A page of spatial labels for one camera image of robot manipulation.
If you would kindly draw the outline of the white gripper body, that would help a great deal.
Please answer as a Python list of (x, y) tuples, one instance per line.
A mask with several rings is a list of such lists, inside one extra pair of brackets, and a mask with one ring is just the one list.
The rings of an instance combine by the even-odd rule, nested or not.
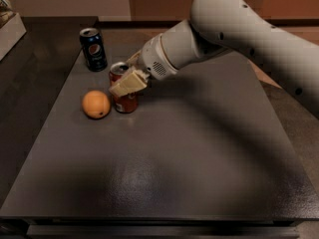
[(170, 63), (163, 50), (161, 35), (156, 35), (144, 44), (138, 58), (138, 65), (159, 81), (177, 73), (177, 69)]

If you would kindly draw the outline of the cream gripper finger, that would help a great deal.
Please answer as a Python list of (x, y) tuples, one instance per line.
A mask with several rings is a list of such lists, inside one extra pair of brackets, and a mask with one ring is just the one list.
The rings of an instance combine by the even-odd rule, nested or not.
[(116, 80), (109, 88), (112, 95), (123, 97), (128, 94), (136, 93), (145, 89), (148, 86), (150, 75), (136, 67), (129, 69)]
[(139, 65), (139, 57), (141, 55), (140, 51), (137, 51), (136, 53), (134, 53), (133, 55), (131, 55), (127, 61), (126, 64), (131, 67), (131, 66), (135, 66), (137, 67)]

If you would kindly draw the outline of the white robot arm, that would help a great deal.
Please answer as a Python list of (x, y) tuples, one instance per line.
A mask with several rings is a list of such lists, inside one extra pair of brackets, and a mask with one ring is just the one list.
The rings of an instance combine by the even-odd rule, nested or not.
[(319, 118), (319, 46), (260, 18), (243, 0), (193, 0), (190, 18), (147, 41), (110, 87), (122, 97), (197, 62), (235, 51)]

